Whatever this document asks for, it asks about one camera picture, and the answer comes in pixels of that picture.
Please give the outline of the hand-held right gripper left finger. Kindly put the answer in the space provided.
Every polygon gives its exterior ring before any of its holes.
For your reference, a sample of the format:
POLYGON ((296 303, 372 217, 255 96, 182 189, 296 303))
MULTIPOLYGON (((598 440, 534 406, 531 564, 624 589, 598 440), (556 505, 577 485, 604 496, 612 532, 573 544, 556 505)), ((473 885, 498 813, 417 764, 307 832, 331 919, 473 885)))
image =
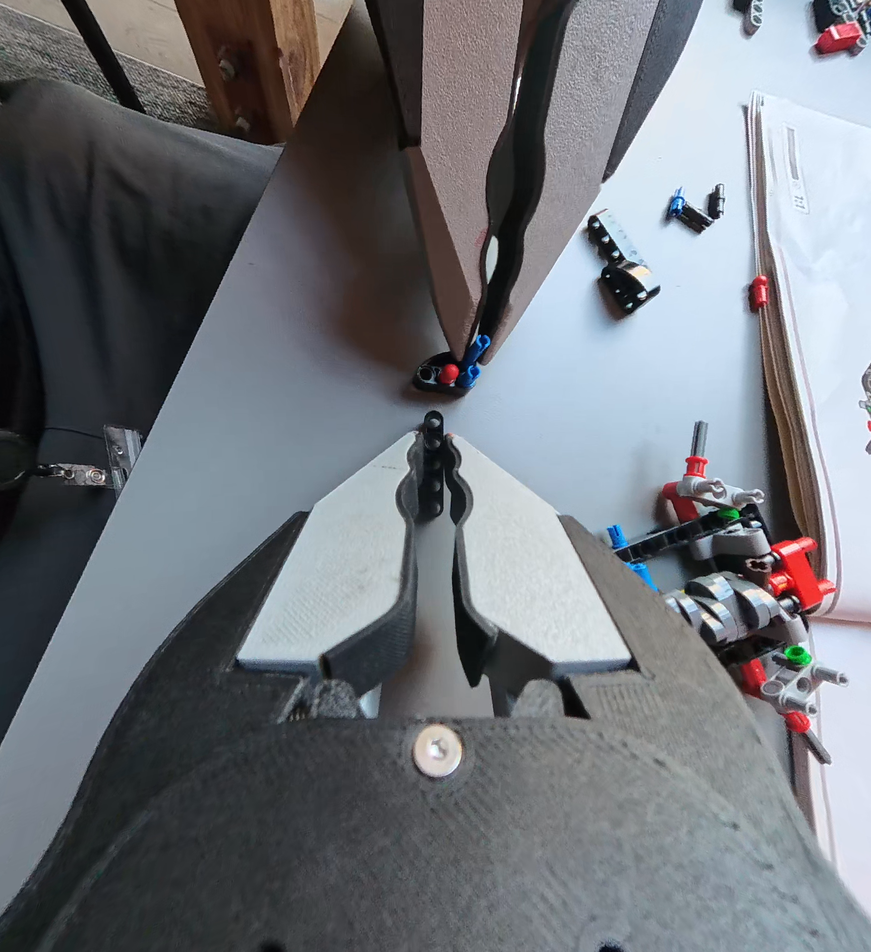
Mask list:
POLYGON ((418 478, 411 431, 312 507, 236 653, 241 668, 339 681, 362 697, 405 664, 418 478))

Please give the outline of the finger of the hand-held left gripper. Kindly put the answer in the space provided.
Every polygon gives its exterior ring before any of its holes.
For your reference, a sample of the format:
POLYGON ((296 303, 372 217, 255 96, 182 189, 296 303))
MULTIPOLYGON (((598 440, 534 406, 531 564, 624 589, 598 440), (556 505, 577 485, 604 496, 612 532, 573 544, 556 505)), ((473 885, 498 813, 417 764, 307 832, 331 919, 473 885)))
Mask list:
POLYGON ((660 2, 539 2, 489 163, 478 332, 489 363, 513 333, 660 91, 660 2))
POLYGON ((489 162, 506 124, 535 2, 426 1, 418 142, 406 187, 447 348, 476 331, 489 240, 489 162))

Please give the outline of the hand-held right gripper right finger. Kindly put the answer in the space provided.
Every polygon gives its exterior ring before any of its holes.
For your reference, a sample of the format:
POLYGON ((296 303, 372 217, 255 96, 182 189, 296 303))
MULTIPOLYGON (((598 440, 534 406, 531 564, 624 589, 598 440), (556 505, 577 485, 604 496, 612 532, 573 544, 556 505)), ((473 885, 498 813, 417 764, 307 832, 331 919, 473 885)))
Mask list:
POLYGON ((467 440, 446 439, 456 644, 471 686, 626 669, 629 649, 560 513, 467 440))

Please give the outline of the long black lego beam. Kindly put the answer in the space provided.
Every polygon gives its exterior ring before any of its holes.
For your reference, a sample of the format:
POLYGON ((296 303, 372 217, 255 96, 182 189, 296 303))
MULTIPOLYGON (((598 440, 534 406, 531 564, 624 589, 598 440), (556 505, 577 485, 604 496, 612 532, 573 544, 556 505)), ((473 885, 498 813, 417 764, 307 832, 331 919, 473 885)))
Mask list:
POLYGON ((427 412, 420 433, 423 443, 423 460, 418 488, 419 519, 421 522, 431 522, 442 515, 445 502, 445 468, 448 450, 442 413, 427 412))

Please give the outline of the black lego piece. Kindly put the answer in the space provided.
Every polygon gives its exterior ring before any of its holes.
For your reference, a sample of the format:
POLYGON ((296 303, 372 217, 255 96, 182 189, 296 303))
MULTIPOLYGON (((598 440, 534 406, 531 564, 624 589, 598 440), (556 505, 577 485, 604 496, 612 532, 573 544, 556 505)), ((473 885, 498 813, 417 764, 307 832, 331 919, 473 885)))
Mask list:
POLYGON ((490 344, 491 339, 488 335, 478 334, 461 358, 456 358, 452 351, 444 351, 430 357, 419 364, 412 380, 413 385, 421 391, 442 395, 455 396, 468 393, 474 388, 481 375, 479 361, 490 344), (460 371, 452 387, 440 386, 438 383, 439 372, 446 363, 456 364, 460 371))

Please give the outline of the black curved lego panel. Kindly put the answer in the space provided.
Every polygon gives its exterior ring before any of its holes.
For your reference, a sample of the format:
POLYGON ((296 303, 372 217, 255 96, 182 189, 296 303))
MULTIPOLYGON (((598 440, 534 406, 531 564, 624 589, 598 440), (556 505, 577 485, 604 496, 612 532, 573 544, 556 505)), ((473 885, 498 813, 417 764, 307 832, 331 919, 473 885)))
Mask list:
POLYGON ((657 275, 608 209, 588 217, 586 234, 604 263, 600 281, 620 315, 631 315, 659 295, 657 275))

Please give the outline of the partly built lego assembly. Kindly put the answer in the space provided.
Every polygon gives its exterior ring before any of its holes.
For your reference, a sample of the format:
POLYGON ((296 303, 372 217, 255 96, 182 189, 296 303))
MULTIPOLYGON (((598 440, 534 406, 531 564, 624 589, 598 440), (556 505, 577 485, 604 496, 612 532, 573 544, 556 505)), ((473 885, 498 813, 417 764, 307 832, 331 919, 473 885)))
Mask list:
POLYGON ((674 523, 630 541, 607 528, 614 553, 650 588, 649 562, 684 551, 704 573, 663 594, 667 606, 701 637, 740 691, 768 704, 812 757, 832 757, 817 732, 821 685, 846 686, 846 673, 816 660, 807 646, 810 615, 836 592, 815 573, 810 537, 773 541, 762 517, 764 493, 707 475, 707 422, 693 425, 683 476, 665 483, 660 501, 674 523))

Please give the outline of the pile of loose lego pieces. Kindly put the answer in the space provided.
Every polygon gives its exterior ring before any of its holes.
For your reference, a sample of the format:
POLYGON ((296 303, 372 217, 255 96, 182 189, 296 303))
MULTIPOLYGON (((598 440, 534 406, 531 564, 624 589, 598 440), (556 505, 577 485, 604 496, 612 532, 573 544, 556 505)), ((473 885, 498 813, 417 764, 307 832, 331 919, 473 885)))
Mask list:
POLYGON ((810 1, 809 6, 816 32, 816 54, 857 56, 868 46, 871 1, 810 1))

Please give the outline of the lego instruction booklet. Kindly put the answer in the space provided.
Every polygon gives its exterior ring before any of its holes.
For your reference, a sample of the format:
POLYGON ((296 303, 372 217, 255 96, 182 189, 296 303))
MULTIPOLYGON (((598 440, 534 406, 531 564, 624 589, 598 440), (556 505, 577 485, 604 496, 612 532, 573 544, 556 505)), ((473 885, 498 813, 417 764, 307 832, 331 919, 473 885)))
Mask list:
POLYGON ((747 110, 762 359, 798 527, 831 581, 812 647, 853 677, 820 700, 822 849, 871 916, 871 127, 755 91, 747 110))

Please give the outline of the black connector with blue pin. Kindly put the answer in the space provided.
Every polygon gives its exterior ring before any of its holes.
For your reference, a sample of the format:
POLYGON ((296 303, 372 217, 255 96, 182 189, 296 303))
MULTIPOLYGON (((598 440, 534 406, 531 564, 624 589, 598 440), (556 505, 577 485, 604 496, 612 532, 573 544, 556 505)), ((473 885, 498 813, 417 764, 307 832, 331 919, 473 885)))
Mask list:
POLYGON ((671 196, 666 213, 667 221, 678 221, 692 232, 702 233, 714 222, 703 210, 694 207, 679 187, 671 196))

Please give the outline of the black metal leg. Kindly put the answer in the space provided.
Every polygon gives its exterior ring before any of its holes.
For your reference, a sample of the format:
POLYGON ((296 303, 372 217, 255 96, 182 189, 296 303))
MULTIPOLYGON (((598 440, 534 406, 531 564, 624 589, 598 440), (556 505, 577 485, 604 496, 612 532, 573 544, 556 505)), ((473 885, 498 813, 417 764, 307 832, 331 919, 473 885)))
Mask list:
POLYGON ((134 90, 88 2, 61 1, 60 4, 70 17, 88 52, 94 58, 116 100, 126 109, 146 114, 143 103, 134 90))

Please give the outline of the wooden post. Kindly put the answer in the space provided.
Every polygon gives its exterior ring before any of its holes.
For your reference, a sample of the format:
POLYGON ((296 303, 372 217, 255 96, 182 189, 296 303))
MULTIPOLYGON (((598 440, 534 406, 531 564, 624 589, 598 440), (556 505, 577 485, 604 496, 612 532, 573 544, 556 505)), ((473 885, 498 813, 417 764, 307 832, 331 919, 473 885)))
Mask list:
POLYGON ((351 1, 176 1, 221 129, 262 145, 293 132, 351 1))

